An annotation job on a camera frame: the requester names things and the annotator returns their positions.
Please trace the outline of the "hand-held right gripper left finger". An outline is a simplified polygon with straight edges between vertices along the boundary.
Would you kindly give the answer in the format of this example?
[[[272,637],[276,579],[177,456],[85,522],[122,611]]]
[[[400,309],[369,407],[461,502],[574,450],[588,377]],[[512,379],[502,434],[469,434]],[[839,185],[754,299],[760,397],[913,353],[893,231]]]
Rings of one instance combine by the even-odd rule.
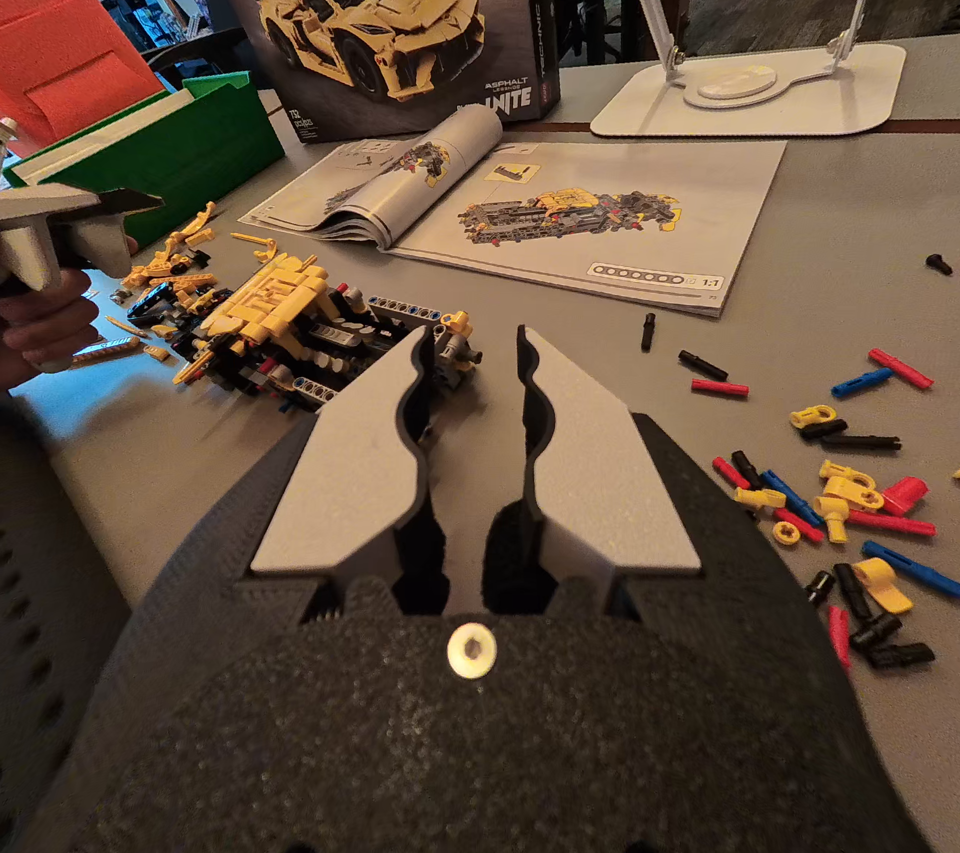
[[[317,575],[345,595],[380,578],[400,609],[441,614],[450,597],[446,535],[426,453],[435,341],[418,327],[321,409],[249,571]]]

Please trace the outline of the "person's left hand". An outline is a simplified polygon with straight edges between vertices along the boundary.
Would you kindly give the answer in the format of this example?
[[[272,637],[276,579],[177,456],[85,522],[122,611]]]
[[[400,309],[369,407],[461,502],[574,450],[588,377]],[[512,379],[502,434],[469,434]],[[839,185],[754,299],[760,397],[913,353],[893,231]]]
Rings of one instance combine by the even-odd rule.
[[[1,391],[37,377],[39,365],[68,361],[96,342],[99,309],[86,296],[90,285],[86,272],[66,269],[57,287],[2,295]]]

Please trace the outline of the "partly built toy car model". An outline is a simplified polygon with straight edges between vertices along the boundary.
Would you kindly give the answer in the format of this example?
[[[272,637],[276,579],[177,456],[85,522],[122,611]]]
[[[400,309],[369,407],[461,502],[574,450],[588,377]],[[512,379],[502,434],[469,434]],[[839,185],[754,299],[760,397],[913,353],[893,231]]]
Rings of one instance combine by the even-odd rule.
[[[270,396],[279,410],[317,415],[412,335],[434,350],[435,389],[456,390],[483,359],[464,310],[426,307],[394,296],[332,285],[315,258],[278,254],[235,290],[198,298],[199,318],[174,340],[186,363],[172,383]]]

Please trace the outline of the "grey desk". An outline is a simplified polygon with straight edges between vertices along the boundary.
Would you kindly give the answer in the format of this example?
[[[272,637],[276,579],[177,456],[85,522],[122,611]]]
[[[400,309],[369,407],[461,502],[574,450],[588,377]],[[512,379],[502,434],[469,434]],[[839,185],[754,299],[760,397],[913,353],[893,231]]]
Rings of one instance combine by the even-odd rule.
[[[430,456],[447,532],[451,612],[479,606],[482,537],[522,489],[526,323],[633,410],[647,413],[709,473],[707,427],[682,413],[682,352],[722,378],[774,367],[776,350],[821,331],[827,347],[874,336],[939,383],[958,372],[958,106],[896,119],[877,134],[795,139],[774,178],[722,316],[656,309],[644,355],[642,306],[433,263],[359,243],[282,235],[365,295],[463,309],[484,353],[473,386],[444,402]],[[941,254],[951,276],[928,268]],[[127,603],[143,598],[195,523],[283,433],[294,413],[213,388],[178,391],[172,365],[128,357],[41,376],[14,391]]]

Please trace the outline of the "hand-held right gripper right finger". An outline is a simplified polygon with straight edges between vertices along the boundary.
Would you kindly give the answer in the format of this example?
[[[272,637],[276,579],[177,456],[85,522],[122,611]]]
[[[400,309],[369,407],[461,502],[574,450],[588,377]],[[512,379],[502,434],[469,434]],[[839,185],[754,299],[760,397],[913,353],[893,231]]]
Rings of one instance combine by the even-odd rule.
[[[519,500],[486,538],[482,597],[541,614],[564,581],[604,608],[631,576],[693,578],[703,564],[628,405],[540,333],[516,334],[525,460]]]

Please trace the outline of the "orange fabric bag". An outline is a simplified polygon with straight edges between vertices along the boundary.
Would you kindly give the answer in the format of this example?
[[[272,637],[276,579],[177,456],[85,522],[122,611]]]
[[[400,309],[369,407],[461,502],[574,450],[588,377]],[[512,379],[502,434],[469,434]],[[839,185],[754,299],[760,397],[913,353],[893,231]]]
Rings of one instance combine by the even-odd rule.
[[[99,0],[1,0],[1,115],[27,158],[166,92]]]

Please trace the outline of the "green plastic bin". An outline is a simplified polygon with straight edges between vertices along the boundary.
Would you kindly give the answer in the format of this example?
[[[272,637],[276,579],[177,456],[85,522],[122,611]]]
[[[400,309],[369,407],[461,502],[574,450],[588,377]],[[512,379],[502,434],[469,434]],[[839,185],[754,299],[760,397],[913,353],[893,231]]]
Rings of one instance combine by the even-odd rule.
[[[284,157],[247,72],[186,79],[184,88],[193,103],[41,184],[161,197],[162,208],[126,220],[127,235],[144,248]]]

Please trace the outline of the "large scatter of coloured pins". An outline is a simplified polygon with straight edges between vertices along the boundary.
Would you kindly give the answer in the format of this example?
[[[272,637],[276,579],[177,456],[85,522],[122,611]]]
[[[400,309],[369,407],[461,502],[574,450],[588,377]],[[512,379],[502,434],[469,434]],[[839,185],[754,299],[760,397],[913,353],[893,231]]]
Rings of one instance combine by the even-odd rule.
[[[875,336],[822,331],[731,379],[681,352],[690,433],[713,476],[784,560],[820,564],[803,588],[841,668],[879,674],[958,659],[958,372],[939,382]]]

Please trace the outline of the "instruction booklet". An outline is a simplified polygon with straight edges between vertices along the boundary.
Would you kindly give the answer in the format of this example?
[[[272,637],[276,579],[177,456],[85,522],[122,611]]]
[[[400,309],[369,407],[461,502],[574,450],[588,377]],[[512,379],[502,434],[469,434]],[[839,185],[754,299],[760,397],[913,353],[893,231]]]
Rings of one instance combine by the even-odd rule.
[[[341,143],[241,222],[717,317],[786,147],[509,141],[469,105],[414,139]]]

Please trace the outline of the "white paper bag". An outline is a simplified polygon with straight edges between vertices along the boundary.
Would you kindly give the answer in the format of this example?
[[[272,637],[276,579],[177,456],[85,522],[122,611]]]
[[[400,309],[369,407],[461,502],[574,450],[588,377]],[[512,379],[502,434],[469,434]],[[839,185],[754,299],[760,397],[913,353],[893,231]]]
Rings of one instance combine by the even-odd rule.
[[[37,186],[53,180],[55,175],[69,167],[150,127],[194,100],[194,94],[186,88],[166,95],[148,97],[129,109],[110,116],[103,123],[79,132],[72,139],[62,140],[14,163],[5,169],[6,180],[12,187]]]

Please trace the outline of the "pile of yellow body panels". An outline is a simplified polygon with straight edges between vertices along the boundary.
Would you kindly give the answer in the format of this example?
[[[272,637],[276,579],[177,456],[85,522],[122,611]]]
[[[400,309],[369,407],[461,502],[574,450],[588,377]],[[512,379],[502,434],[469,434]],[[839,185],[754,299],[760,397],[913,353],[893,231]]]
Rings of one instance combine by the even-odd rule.
[[[109,295],[125,318],[110,312],[102,316],[123,336],[108,339],[99,334],[92,345],[73,357],[69,369],[136,354],[163,364],[176,357],[192,364],[207,352],[209,336],[201,326],[234,295],[210,271],[211,256],[204,248],[215,237],[212,223],[216,215],[215,203],[207,203],[171,232],[148,262],[131,268]]]

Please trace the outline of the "instruction sheet on stand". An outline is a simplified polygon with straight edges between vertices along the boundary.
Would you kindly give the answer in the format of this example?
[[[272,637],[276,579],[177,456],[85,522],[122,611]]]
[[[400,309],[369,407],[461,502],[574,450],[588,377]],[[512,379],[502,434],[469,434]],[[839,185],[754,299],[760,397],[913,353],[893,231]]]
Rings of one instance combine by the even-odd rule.
[[[867,0],[825,46],[687,57],[662,0],[639,0],[658,67],[637,72],[594,117],[603,138],[775,138],[858,134],[888,121],[906,51],[857,46]]]

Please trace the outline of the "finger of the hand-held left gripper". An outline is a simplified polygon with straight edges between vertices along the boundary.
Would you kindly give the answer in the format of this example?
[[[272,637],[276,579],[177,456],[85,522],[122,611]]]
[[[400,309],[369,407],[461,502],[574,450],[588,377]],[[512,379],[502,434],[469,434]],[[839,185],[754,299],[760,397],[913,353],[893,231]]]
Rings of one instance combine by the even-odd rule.
[[[126,218],[161,209],[163,198],[126,187],[106,192],[81,190],[80,194],[88,203],[71,220],[71,249],[92,268],[111,278],[124,278],[133,266]]]
[[[61,283],[49,220],[93,210],[100,204],[96,192],[61,184],[11,188],[1,196],[2,279],[15,277],[32,292],[44,292]]]

